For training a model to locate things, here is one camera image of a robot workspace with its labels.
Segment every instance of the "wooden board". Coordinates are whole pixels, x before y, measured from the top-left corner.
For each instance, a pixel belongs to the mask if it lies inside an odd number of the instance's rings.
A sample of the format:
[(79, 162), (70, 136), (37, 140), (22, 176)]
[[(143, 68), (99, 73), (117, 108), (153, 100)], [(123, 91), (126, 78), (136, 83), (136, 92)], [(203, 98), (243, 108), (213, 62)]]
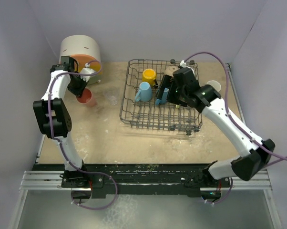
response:
[[(203, 117), (200, 132), (186, 136), (170, 132), (131, 128), (120, 121), (120, 102), (125, 83), (127, 62), (104, 64), (102, 82), (89, 85), (98, 105), (87, 108), (66, 92), (64, 102), (72, 117), (72, 138), (85, 163), (210, 163), (237, 156), (237, 151), (225, 135), (210, 120)], [(225, 92), (225, 73), (220, 64), (198, 64), (200, 84), (217, 80)], [(119, 102), (110, 105), (103, 91), (119, 88)], [(229, 86), (229, 107), (240, 117), (236, 99)], [(63, 163), (55, 144), (45, 138), (40, 164)]]

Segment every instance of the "pink cup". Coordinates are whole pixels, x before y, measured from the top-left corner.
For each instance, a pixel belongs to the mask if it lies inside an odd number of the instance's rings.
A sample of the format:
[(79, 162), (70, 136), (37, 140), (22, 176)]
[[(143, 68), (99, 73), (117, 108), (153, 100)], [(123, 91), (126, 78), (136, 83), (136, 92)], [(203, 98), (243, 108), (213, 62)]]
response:
[(96, 101), (95, 97), (93, 96), (91, 90), (88, 88), (84, 89), (81, 97), (77, 97), (77, 101), (81, 104), (88, 106), (88, 107), (93, 107), (93, 106), (97, 105), (97, 101)]

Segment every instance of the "light blue cup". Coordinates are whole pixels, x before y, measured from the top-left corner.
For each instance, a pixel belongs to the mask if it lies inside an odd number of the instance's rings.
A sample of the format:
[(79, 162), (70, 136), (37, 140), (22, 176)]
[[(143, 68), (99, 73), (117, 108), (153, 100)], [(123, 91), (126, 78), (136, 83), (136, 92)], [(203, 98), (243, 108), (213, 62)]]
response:
[(169, 93), (169, 88), (165, 88), (163, 96), (162, 96), (162, 99), (161, 100), (160, 99), (156, 99), (155, 105), (157, 106), (159, 104), (165, 104), (167, 102), (168, 93)]
[(139, 85), (139, 90), (135, 96), (135, 102), (148, 102), (152, 99), (152, 89), (148, 82), (142, 82)]

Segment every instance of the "wire dish rack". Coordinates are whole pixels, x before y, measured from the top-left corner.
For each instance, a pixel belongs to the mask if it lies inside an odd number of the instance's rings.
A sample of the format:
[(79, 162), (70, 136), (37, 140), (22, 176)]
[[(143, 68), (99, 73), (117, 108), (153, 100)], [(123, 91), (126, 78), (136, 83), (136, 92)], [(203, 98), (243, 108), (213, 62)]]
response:
[[(120, 109), (120, 120), (135, 128), (146, 128), (155, 130), (171, 130), (186, 132), (191, 135), (192, 132), (198, 132), (202, 126), (202, 115), (194, 108), (182, 107), (176, 108), (175, 104), (169, 102), (155, 106), (155, 96), (149, 102), (135, 102), (134, 98), (138, 91), (139, 84), (142, 82), (143, 70), (147, 68), (156, 71), (158, 84), (161, 83), (165, 69), (168, 66), (179, 66), (180, 62), (175, 60), (143, 60), (134, 59), (129, 61), (126, 71), (126, 79), (123, 91), (123, 99)], [(188, 66), (195, 71), (198, 79), (197, 63), (188, 62)]]

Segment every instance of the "gray wall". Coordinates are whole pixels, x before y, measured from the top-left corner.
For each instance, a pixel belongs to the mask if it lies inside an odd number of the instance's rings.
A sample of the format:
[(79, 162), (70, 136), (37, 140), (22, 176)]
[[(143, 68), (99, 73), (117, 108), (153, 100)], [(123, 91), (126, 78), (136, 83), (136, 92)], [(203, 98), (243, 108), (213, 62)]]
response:
[[(231, 62), (265, 0), (29, 0), (50, 45), (85, 34), (103, 61), (181, 60), (211, 51)], [(199, 56), (200, 60), (209, 59)]]
[(0, 229), (6, 229), (24, 170), (41, 140), (32, 102), (56, 62), (26, 0), (0, 0)]
[[(287, 156), (287, 0), (268, 0), (232, 64), (246, 123)], [(269, 168), (287, 229), (287, 162)]]

